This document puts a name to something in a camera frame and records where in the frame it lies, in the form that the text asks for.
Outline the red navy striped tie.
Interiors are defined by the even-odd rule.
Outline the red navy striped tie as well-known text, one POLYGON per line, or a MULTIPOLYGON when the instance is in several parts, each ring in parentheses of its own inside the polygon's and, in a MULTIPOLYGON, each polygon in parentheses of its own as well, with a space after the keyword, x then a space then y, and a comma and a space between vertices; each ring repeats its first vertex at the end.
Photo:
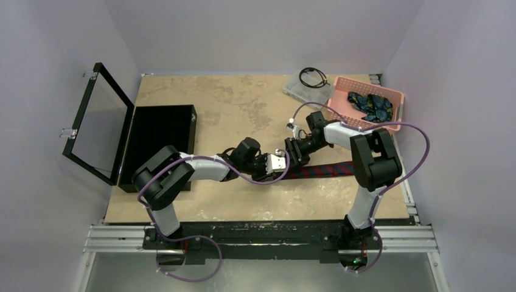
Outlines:
POLYGON ((333 178, 354 176, 352 161, 337 162, 333 164, 307 165, 289 170, 282 180, 333 178))

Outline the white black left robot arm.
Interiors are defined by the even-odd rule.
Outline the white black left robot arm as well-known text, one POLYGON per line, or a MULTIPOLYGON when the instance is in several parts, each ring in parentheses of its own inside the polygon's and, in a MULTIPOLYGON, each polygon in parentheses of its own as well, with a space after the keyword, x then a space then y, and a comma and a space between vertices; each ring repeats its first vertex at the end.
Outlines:
POLYGON ((138 200, 148 212, 158 241, 167 249, 181 243, 180 221, 173 205, 185 186, 192 181, 227 182, 241 177, 258 185, 281 180, 290 166, 286 150, 263 153, 260 144, 246 137, 238 146, 212 156, 191 155, 167 145, 132 175, 138 200))

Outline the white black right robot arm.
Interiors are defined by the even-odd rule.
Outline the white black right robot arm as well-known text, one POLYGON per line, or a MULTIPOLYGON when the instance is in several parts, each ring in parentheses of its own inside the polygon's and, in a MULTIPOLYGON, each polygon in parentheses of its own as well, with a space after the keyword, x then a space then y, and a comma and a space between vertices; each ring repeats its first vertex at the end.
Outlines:
POLYGON ((305 134, 293 118, 287 123, 287 128, 293 132, 293 137, 285 140, 290 156, 287 174, 291 178, 354 175, 359 188, 351 210, 344 217, 340 237, 346 246, 355 248, 373 233, 380 192, 393 185, 402 174, 391 135, 383 128, 362 132, 341 121, 326 120, 320 111, 311 113, 306 121, 309 134, 305 134), (350 150, 350 164, 309 165, 312 153, 335 145, 350 150))

